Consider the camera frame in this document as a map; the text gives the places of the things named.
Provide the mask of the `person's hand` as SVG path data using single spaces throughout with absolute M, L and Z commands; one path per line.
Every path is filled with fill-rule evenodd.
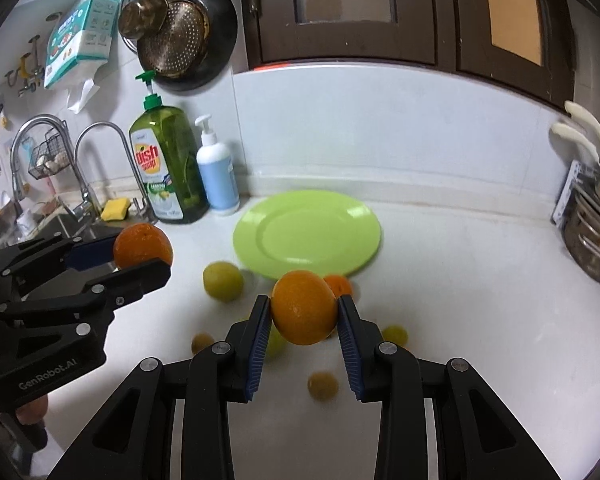
M 48 396 L 41 396 L 40 398 L 17 408 L 15 414 L 20 424 L 29 426 L 42 422 L 47 411 Z

